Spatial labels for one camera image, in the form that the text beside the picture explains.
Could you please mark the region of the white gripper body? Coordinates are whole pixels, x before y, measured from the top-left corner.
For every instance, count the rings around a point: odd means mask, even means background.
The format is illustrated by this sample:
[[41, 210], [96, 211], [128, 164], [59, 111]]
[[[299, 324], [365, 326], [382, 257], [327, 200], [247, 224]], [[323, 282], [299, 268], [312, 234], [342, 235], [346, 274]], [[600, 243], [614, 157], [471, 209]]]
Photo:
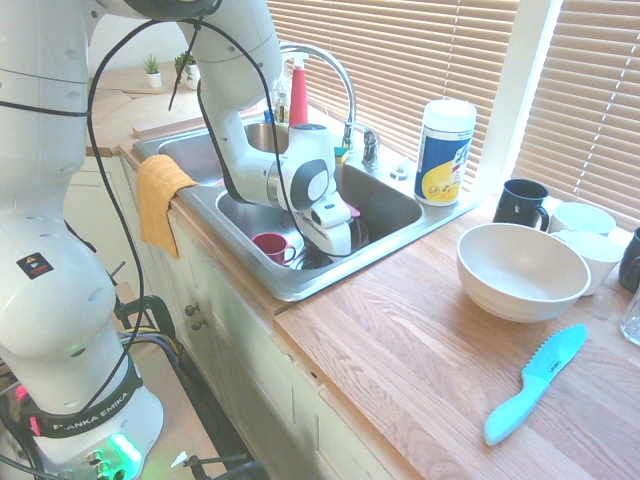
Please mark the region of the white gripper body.
[[325, 195], [305, 211], [306, 230], [328, 230], [351, 220], [351, 211], [339, 193]]

